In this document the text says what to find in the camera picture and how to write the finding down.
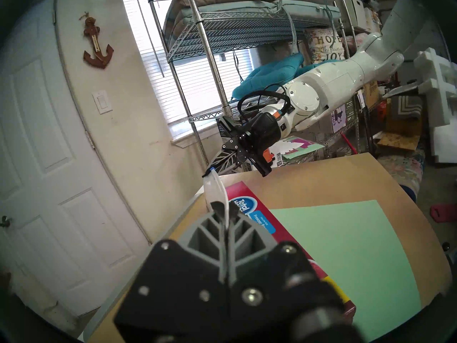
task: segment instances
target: white door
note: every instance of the white door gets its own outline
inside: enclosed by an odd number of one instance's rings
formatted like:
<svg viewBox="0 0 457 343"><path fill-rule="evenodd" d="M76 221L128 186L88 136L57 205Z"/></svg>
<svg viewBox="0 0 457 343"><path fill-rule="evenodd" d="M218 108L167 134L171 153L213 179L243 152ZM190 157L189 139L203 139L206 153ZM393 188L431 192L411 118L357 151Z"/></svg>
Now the white door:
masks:
<svg viewBox="0 0 457 343"><path fill-rule="evenodd" d="M86 138L53 5L26 13L0 52L0 216L13 219L0 229L0 251L81 315L138 266L148 242ZM84 64L82 52L74 58Z"/></svg>

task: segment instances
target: door knob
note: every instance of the door knob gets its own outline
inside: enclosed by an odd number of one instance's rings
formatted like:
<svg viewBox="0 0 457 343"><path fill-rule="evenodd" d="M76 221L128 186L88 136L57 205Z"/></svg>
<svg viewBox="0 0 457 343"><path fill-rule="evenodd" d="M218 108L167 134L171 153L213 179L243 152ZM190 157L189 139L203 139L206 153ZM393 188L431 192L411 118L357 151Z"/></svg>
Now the door knob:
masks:
<svg viewBox="0 0 457 343"><path fill-rule="evenodd" d="M1 217L0 226L1 226L1 227L10 227L11 222L12 222L12 219L10 219L8 216L3 215L3 216Z"/></svg>

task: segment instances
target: wooden table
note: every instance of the wooden table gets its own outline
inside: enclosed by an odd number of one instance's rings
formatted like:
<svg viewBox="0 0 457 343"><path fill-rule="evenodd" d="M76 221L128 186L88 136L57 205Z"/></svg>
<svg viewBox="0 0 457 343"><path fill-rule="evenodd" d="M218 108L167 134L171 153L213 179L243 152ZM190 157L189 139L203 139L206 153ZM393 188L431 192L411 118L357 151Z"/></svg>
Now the wooden table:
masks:
<svg viewBox="0 0 457 343"><path fill-rule="evenodd" d="M403 245L422 308L451 284L451 270L427 219L368 153L279 167L265 178L253 171L226 175L221 179L226 187L243 181L269 209L377 200ZM177 240L189 224L206 212L205 198L200 196L176 222L169 238ZM106 316L98 319L100 324L89 343L123 342L113 324L123 297L111 303Z"/></svg>

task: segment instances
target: anchor decoration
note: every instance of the anchor decoration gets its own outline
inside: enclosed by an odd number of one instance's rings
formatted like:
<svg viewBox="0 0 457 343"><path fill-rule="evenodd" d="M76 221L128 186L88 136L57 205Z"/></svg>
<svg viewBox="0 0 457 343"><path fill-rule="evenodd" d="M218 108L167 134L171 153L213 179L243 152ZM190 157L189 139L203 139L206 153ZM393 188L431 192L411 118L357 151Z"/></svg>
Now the anchor decoration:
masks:
<svg viewBox="0 0 457 343"><path fill-rule="evenodd" d="M90 65L104 69L106 65L111 60L113 56L114 49L108 44L106 47L106 56L103 56L100 45L98 44L98 33L100 32L100 27L95 26L95 18L88 17L86 18L86 29L84 30L84 35L89 37L94 46L95 59L91 58L91 54L87 51L84 51L83 60L87 61Z"/></svg>

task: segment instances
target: red box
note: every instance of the red box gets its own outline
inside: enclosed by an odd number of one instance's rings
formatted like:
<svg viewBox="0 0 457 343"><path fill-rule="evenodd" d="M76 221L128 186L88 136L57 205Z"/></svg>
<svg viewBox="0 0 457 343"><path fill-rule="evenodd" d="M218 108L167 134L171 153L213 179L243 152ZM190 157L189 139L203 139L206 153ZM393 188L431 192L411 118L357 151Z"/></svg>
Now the red box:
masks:
<svg viewBox="0 0 457 343"><path fill-rule="evenodd" d="M291 241L297 243L311 263L319 279L326 281L333 286L335 291L342 299L345 306L345 316L352 322L356 313L356 306L349 297L339 288L339 286L327 275L326 272L313 260L305 249L292 237L292 235L281 225L264 204L255 196L254 193L243 183L238 182L226 188L228 200L235 201L243 214L257 221L271 233L277 242Z"/></svg>

